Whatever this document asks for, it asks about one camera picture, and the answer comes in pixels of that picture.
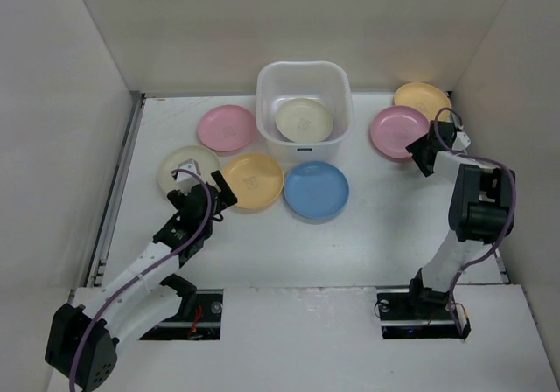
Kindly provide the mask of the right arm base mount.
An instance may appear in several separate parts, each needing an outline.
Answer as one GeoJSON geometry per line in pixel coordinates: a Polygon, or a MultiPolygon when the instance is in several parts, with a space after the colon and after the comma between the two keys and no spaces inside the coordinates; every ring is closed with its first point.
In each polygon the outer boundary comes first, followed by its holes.
{"type": "Polygon", "coordinates": [[[466,340],[472,331],[464,313],[452,316],[445,305],[413,309],[406,292],[378,292],[374,314],[384,340],[466,340]]]}

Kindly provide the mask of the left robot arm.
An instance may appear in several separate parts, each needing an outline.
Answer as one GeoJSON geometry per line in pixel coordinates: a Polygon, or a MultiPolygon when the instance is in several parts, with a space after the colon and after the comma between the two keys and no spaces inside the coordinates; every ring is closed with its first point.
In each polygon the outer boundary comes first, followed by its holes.
{"type": "Polygon", "coordinates": [[[179,270],[202,250],[237,198],[220,171],[213,172],[213,183],[188,174],[195,185],[187,193],[168,193],[176,212],[139,257],[89,300],[63,304],[53,314],[45,362],[68,379],[70,390],[98,389],[128,341],[169,317],[195,312],[197,288],[179,270]]]}

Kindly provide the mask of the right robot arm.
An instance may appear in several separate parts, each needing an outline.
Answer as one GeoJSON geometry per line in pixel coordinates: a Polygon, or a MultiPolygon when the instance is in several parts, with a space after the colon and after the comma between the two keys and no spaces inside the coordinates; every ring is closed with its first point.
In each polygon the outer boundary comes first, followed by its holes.
{"type": "Polygon", "coordinates": [[[405,297],[408,312],[418,318],[445,310],[461,274],[486,260],[515,222],[515,172],[495,160],[454,150],[458,133],[451,122],[432,121],[428,133],[406,147],[425,177],[438,175],[454,184],[447,235],[410,280],[405,297]]]}

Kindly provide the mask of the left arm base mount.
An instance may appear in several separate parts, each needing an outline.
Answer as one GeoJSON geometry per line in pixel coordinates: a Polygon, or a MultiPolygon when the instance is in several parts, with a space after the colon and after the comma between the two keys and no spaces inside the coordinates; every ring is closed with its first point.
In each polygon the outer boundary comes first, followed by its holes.
{"type": "Polygon", "coordinates": [[[199,290],[179,275],[160,283],[172,289],[180,304],[177,311],[146,332],[142,341],[215,341],[221,339],[224,290],[199,290]]]}

